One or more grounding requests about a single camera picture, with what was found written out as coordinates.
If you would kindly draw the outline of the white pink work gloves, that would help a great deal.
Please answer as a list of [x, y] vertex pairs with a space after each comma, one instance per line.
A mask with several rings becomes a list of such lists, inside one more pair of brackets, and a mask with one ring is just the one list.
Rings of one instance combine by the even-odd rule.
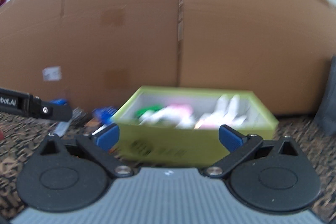
[[210, 110], [205, 109], [205, 105], [210, 102], [208, 98], [204, 103], [199, 99], [193, 101], [195, 105], [171, 103], [155, 113], [147, 111], [138, 119], [139, 124], [205, 130], [218, 129], [223, 124], [240, 127], [248, 119], [248, 111], [242, 108], [238, 95], [221, 95], [214, 100], [214, 106]]

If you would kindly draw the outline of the lime green storage box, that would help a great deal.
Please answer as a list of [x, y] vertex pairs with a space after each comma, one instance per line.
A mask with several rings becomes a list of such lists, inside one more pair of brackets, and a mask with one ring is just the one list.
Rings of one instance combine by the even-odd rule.
[[127, 160], [207, 166], [228, 155], [219, 128], [270, 140], [278, 121], [250, 91], [143, 86], [114, 114]]

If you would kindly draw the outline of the blue flat box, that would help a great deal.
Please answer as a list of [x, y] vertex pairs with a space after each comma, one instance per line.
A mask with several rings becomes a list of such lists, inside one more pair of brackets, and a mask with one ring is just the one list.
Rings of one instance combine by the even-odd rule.
[[91, 116], [89, 113], [77, 107], [72, 111], [71, 125], [75, 127], [83, 127], [90, 119]]

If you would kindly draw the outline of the blue gum tub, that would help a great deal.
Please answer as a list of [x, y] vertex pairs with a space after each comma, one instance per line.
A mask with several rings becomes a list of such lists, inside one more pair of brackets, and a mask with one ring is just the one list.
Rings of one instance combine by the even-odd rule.
[[92, 111], [92, 116], [101, 124], [113, 124], [113, 116], [116, 114], [117, 109], [114, 107], [101, 107]]

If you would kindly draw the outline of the white shipping label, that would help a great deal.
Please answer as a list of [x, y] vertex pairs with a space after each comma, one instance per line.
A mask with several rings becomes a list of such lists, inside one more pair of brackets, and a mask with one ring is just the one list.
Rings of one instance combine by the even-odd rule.
[[61, 66], [47, 67], [42, 70], [44, 81], [60, 81], [62, 79]]

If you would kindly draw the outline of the large brown cardboard box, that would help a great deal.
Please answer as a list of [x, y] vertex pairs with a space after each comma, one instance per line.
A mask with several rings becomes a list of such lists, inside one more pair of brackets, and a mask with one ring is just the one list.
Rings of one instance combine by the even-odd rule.
[[[1, 86], [92, 110], [139, 87], [250, 90], [274, 114], [317, 110], [335, 54], [328, 0], [11, 0]], [[60, 81], [42, 70], [61, 66]]]

